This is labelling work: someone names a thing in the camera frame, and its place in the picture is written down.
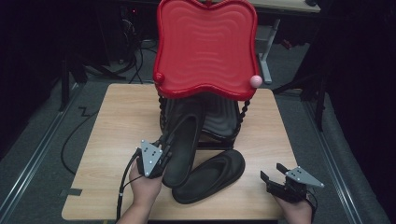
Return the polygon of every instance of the red plastic lid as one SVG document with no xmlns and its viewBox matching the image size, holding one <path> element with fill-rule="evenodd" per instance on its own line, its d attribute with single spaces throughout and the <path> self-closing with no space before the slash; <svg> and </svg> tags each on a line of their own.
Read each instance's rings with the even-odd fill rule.
<svg viewBox="0 0 396 224">
<path fill-rule="evenodd" d="M 259 74 L 257 15 L 248 1 L 162 0 L 157 17 L 160 43 L 153 79 L 160 95 L 211 91 L 238 101 L 253 96 L 250 79 Z"/>
</svg>

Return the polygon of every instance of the wooden table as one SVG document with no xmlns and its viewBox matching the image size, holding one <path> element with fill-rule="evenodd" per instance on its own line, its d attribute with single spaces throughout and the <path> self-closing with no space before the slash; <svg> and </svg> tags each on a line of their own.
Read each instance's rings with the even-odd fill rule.
<svg viewBox="0 0 396 224">
<path fill-rule="evenodd" d="M 160 137 L 159 116 L 158 95 L 153 85 L 109 86 L 72 185 L 72 189 L 82 192 L 67 197 L 64 219 L 115 219 L 125 166 L 142 139 L 155 141 Z M 252 98 L 234 148 L 246 160 L 246 170 L 239 180 L 209 198 L 188 205 L 177 203 L 171 190 L 163 186 L 149 218 L 279 219 L 280 208 L 266 192 L 260 170 L 275 182 L 283 183 L 285 177 L 276 169 L 276 163 L 281 162 L 289 169 L 297 164 L 270 90 L 258 89 Z M 217 153 L 198 150 L 194 166 Z M 123 211 L 133 199 L 132 192 L 125 191 Z"/>
</svg>

